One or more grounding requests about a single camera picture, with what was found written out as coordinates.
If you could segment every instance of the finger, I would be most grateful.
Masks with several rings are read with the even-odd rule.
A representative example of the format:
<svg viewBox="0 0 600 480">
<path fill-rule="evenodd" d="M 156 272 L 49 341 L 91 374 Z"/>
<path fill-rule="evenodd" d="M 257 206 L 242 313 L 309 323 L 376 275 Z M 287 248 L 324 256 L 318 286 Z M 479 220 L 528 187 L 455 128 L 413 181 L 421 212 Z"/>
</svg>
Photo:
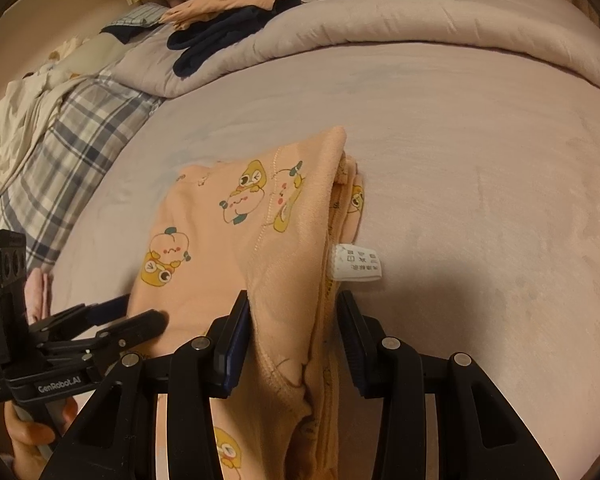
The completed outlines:
<svg viewBox="0 0 600 480">
<path fill-rule="evenodd" d="M 62 410 L 62 418 L 64 419 L 64 432 L 69 429 L 69 426 L 75 420 L 75 417 L 78 416 L 78 403 L 75 402 L 73 397 L 69 397 L 66 400 L 66 404 L 64 405 L 64 409 Z"/>
<path fill-rule="evenodd" d="M 46 460 L 37 447 L 13 442 L 13 472 L 20 480 L 38 480 L 45 468 Z"/>
<path fill-rule="evenodd" d="M 12 402 L 4 403 L 4 422 L 11 439 L 27 446 L 45 446 L 56 439 L 50 427 L 20 420 Z"/>
</svg>

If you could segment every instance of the striped fabric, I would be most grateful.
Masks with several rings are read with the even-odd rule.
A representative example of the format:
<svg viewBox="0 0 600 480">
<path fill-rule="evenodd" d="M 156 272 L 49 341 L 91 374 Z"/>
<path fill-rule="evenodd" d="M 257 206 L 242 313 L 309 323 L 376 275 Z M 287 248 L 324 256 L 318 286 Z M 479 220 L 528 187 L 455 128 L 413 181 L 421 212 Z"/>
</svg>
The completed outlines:
<svg viewBox="0 0 600 480">
<path fill-rule="evenodd" d="M 107 73 L 78 85 L 0 196 L 0 229 L 27 236 L 27 269 L 50 270 L 120 151 L 162 103 Z"/>
<path fill-rule="evenodd" d="M 115 22 L 109 23 L 107 27 L 155 27 L 160 23 L 160 18 L 167 10 L 169 10 L 167 7 L 159 4 L 142 4 L 131 9 Z"/>
</svg>

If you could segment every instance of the bed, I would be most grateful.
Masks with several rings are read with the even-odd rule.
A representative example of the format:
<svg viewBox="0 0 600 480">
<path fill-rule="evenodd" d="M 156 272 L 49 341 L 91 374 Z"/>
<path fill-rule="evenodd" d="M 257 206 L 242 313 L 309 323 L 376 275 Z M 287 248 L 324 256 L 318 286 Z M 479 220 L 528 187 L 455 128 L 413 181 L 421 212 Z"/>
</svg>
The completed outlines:
<svg viewBox="0 0 600 480">
<path fill-rule="evenodd" d="M 597 15 L 592 17 L 598 23 L 600 22 Z M 117 60 L 125 50 L 141 40 L 135 40 L 130 45 L 112 45 L 111 41 L 112 38 L 108 34 L 99 34 L 93 41 L 79 47 L 67 62 L 63 62 L 70 70 L 83 73 L 84 59 L 89 59 L 86 64 L 90 65 L 93 64 L 94 59 L 102 58 L 106 60 L 100 64 L 100 67 L 103 67 Z M 268 54 L 270 57 L 280 55 L 283 54 Z M 131 72 L 135 72 L 134 62 L 136 60 L 129 62 Z M 207 77 L 202 80 L 190 78 L 181 85 L 183 88 L 177 91 L 163 91 L 155 86 L 134 85 L 133 81 L 128 81 L 124 77 L 113 81 L 105 74 L 85 84 L 90 86 L 90 93 L 80 87 L 74 94 L 69 95 L 58 128 L 49 128 L 50 134 L 40 146 L 36 147 L 32 161 L 24 168 L 17 181 L 0 195 L 0 228 L 26 232 L 29 268 L 42 267 L 49 270 L 53 267 L 69 232 L 101 177 L 115 161 L 126 141 L 162 102 L 162 98 L 173 98 L 183 91 L 190 91 L 195 86 L 192 86 L 192 82 L 196 79 L 199 80 L 197 83 L 199 86 L 216 76 L 212 74 L 210 79 Z M 141 92 L 129 90 L 127 86 L 139 89 Z M 137 100 L 145 105 L 137 107 Z M 121 139 L 124 139 L 122 143 L 107 138 L 109 126 L 107 121 L 112 120 L 112 117 L 100 117 L 96 113 L 104 102 L 109 103 L 109 112 L 117 105 L 123 106 L 122 103 L 129 111 L 128 122 L 131 126 L 126 132 L 120 134 Z M 87 116 L 93 120 L 89 123 L 90 128 L 84 128 L 87 124 Z M 76 128 L 82 130 L 81 139 L 72 137 L 72 132 Z M 74 140 L 80 141 L 81 148 L 76 150 L 70 148 Z M 54 179 L 47 177 L 46 168 L 55 168 Z"/>
<path fill-rule="evenodd" d="M 470 353 L 560 478 L 583 478 L 600 456 L 600 30 L 563 0 L 325 0 L 344 31 L 304 1 L 186 84 L 126 73 L 172 99 L 77 219 L 52 310 L 130 290 L 180 168 L 342 124 L 366 182 L 358 243 L 385 272 L 351 287 L 362 309 L 419 352 Z M 340 477 L 367 480 L 380 406 L 341 383 Z"/>
</svg>

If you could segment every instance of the pillow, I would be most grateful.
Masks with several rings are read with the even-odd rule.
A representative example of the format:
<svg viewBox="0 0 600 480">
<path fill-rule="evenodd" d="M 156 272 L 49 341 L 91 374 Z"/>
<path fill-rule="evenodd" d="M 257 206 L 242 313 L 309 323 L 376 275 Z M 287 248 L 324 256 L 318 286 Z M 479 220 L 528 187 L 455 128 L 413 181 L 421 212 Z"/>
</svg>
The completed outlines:
<svg viewBox="0 0 600 480">
<path fill-rule="evenodd" d="M 135 7 L 121 18 L 104 27 L 101 32 L 113 34 L 122 43 L 127 44 L 131 38 L 144 32 L 153 30 L 160 25 L 160 18 L 168 10 L 159 4 L 149 3 Z"/>
<path fill-rule="evenodd" d="M 122 44 L 110 34 L 98 34 L 60 60 L 55 69 L 79 75 L 97 74 L 104 67 L 119 61 L 132 44 Z"/>
</svg>

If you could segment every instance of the clothing tag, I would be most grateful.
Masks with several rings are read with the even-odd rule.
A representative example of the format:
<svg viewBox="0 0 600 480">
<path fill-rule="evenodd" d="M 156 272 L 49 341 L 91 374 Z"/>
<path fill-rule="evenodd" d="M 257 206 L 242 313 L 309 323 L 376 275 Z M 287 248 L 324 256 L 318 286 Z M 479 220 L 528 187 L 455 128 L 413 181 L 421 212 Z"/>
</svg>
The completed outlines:
<svg viewBox="0 0 600 480">
<path fill-rule="evenodd" d="M 372 282 L 382 278 L 378 253 L 351 244 L 331 248 L 329 274 L 336 282 Z"/>
</svg>

